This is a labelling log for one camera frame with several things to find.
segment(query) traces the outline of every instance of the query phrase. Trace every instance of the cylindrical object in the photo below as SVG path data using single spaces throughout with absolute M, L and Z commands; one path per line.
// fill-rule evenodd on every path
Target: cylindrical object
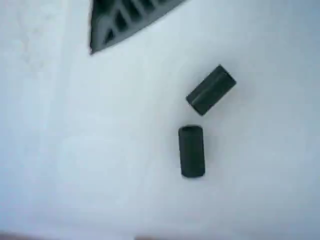
M 202 177 L 206 172 L 204 132 L 201 126 L 187 125 L 179 129 L 181 174 L 186 178 Z
M 219 65 L 186 97 L 186 100 L 195 111 L 203 116 L 236 83 L 232 76 Z

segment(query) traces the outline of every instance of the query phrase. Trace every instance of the black cylinder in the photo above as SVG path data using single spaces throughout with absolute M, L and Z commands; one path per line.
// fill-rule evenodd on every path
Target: black cylinder
M 186 100 L 197 113 L 203 116 L 236 83 L 232 76 L 219 65 L 186 97 Z
M 202 177 L 206 172 L 202 127 L 198 125 L 181 127 L 179 149 L 181 174 L 186 178 Z

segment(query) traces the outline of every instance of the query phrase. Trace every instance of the white surface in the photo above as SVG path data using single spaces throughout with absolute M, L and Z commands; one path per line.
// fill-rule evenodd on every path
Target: white surface
M 318 1 L 189 0 L 95 56 L 90 1 L 1 5 L 0 229 L 320 237 Z M 199 117 L 184 98 L 218 64 L 238 85 Z M 188 123 L 198 180 L 180 176 Z

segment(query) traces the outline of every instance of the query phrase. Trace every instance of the vent slot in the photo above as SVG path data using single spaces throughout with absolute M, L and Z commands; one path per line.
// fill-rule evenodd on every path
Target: vent slot
M 165 4 L 166 2 L 169 2 L 170 0 L 158 0 L 158 2 L 160 3 L 160 4 Z
M 151 0 L 140 0 L 140 3 L 147 13 L 151 13 L 153 10 L 155 10 L 155 6 L 152 4 Z
M 142 16 L 132 0 L 122 0 L 122 3 L 128 14 L 130 15 L 132 21 L 137 22 L 141 19 Z
M 121 12 L 118 12 L 116 14 L 114 23 L 115 23 L 116 27 L 118 28 L 119 32 L 124 32 L 125 30 L 128 29 L 128 24 L 127 24 L 124 16 L 122 16 Z
M 112 31 L 112 29 L 110 29 L 107 34 L 105 35 L 105 39 L 104 39 L 104 44 L 109 43 L 110 41 L 112 41 L 113 39 L 115 39 L 115 34 L 114 31 Z

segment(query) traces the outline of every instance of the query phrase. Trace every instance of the black rubber piece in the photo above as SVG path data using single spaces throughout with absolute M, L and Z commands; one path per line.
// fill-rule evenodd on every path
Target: black rubber piece
M 113 46 L 184 0 L 92 0 L 91 54 Z
M 186 100 L 197 113 L 203 116 L 236 83 L 232 76 L 219 65 L 186 97 Z
M 201 126 L 187 125 L 179 129 L 181 174 L 186 178 L 202 177 L 206 172 L 204 132 Z

